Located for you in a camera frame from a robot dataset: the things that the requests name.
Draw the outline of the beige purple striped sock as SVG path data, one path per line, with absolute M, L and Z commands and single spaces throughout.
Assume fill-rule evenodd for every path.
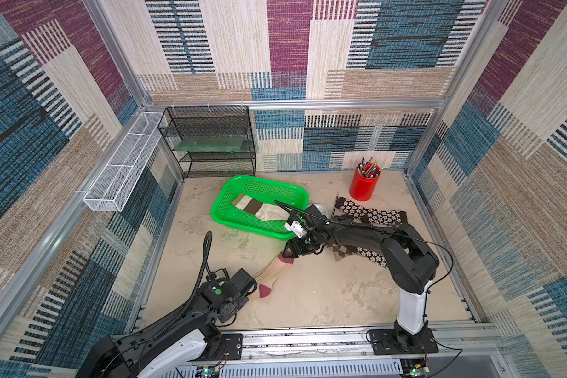
M 294 258 L 286 258 L 282 254 L 277 255 L 271 263 L 254 276 L 258 289 L 249 296 L 250 300 L 268 297 L 275 282 L 288 272 L 294 261 Z

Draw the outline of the cream brown striped sock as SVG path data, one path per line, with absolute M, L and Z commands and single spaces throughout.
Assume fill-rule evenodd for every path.
M 263 204 L 255 216 L 261 221 L 286 221 L 290 217 L 289 212 L 279 206 Z
M 264 203 L 256 200 L 255 198 L 244 194 L 239 194 L 232 201 L 232 204 L 236 209 L 240 209 L 243 212 L 254 216 L 260 212 L 261 208 L 264 205 Z

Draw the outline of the brown argyle sock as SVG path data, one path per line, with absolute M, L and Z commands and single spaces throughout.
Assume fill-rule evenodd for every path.
M 356 247 L 348 245 L 333 245 L 332 252 L 334 259 L 336 261 L 341 261 L 344 258 L 356 255 L 358 253 L 358 249 Z

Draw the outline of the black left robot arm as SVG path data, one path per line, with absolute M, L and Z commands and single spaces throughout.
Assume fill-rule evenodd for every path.
M 154 323 L 128 335 L 97 341 L 78 377 L 160 377 L 183 362 L 220 358 L 217 323 L 234 318 L 258 287 L 244 269 L 218 278 L 209 268 L 213 233 L 203 241 L 203 260 L 190 298 Z

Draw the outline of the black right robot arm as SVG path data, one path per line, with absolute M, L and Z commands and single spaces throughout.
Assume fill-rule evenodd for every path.
M 276 201 L 288 214 L 285 258 L 318 255 L 327 245 L 357 247 L 373 252 L 387 263 L 399 287 L 400 303 L 394 326 L 373 329 L 366 339 L 375 355 L 435 354 L 441 345 L 428 326 L 428 294 L 438 282 L 439 258 L 417 230 L 408 224 L 377 227 L 344 217 L 327 218 L 315 206 L 305 210 Z

